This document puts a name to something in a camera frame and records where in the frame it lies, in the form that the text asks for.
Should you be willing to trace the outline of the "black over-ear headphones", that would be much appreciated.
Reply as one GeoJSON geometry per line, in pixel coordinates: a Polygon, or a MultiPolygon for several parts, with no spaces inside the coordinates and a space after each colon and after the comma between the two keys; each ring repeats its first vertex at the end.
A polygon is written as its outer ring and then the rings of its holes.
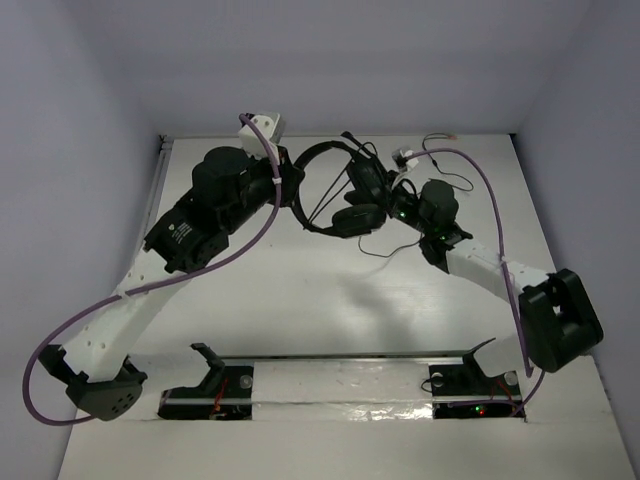
{"type": "Polygon", "coordinates": [[[329,237],[348,239],[368,235],[384,225],[390,187],[387,170],[377,153],[370,151],[349,131],[342,132],[341,137],[353,143],[355,148],[338,140],[320,142],[306,149],[293,165],[305,173],[311,161],[321,154],[329,150],[346,152],[350,159],[343,171],[349,179],[347,186],[351,185],[352,190],[344,194],[344,200],[349,207],[334,213],[329,227],[319,227],[307,216],[302,206],[300,191],[297,191],[294,196],[291,210],[305,230],[329,237]]]}

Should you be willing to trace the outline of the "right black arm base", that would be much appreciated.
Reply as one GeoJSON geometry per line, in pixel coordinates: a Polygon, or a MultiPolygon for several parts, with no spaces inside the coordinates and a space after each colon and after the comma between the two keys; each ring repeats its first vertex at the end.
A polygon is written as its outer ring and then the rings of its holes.
{"type": "Polygon", "coordinates": [[[524,417],[517,374],[508,371],[490,377],[479,366],[475,354],[486,344],[464,352],[459,363],[428,367],[420,389],[431,395],[436,420],[524,417]]]}

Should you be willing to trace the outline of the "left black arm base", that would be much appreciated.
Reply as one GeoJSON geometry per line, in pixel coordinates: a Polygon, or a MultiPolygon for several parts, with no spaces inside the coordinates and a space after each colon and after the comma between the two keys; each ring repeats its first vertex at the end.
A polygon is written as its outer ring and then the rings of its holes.
{"type": "Polygon", "coordinates": [[[165,390],[157,415],[174,421],[251,420],[254,365],[227,365],[204,343],[191,348],[205,359],[208,371],[194,387],[165,390]]]}

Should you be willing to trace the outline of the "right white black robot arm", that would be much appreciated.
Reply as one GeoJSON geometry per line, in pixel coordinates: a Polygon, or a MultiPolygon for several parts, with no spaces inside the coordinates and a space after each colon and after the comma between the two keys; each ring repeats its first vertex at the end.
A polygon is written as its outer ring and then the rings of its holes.
{"type": "Polygon", "coordinates": [[[491,250],[457,223],[454,189],[429,180],[421,189],[398,177],[389,188],[388,215],[421,234],[419,248],[427,263],[465,279],[511,308],[516,344],[526,368],[555,373],[588,353],[604,331],[584,284],[569,269],[546,272],[506,258],[504,227],[495,193],[488,190],[498,247],[491,250]]]}

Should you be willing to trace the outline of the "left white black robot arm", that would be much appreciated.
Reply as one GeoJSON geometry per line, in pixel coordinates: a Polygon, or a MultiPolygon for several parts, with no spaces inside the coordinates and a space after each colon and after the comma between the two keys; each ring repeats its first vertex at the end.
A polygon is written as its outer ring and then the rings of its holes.
{"type": "Polygon", "coordinates": [[[28,364],[41,364],[63,383],[85,420],[123,415],[152,377],[130,359],[143,332],[192,279],[253,248],[290,205],[302,177],[283,146],[208,151],[192,169],[190,188],[145,236],[112,296],[69,319],[69,325],[89,321],[63,344],[47,338],[28,364]]]}

